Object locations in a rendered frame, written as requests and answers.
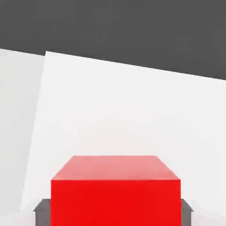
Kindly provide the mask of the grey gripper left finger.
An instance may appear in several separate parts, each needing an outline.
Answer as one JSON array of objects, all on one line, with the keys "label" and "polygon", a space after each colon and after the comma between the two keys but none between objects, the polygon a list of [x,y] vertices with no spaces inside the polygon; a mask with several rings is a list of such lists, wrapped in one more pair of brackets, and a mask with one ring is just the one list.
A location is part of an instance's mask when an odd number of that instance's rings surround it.
[{"label": "grey gripper left finger", "polygon": [[50,199],[36,200],[3,217],[3,226],[51,226]]}]

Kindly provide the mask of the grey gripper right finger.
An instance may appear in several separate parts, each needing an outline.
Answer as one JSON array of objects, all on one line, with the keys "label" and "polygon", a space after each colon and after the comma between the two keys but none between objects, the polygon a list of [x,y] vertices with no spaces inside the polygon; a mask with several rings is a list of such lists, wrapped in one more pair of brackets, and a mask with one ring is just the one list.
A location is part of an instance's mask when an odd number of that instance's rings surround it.
[{"label": "grey gripper right finger", "polygon": [[181,226],[223,226],[223,216],[208,211],[195,211],[181,199]]}]

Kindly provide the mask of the small red cube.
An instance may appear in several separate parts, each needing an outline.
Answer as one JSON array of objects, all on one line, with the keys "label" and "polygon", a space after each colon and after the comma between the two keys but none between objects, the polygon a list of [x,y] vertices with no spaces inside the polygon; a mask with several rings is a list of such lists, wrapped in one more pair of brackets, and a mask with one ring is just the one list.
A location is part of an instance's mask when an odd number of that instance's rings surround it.
[{"label": "small red cube", "polygon": [[181,181],[156,156],[73,156],[51,180],[51,226],[181,226]]}]

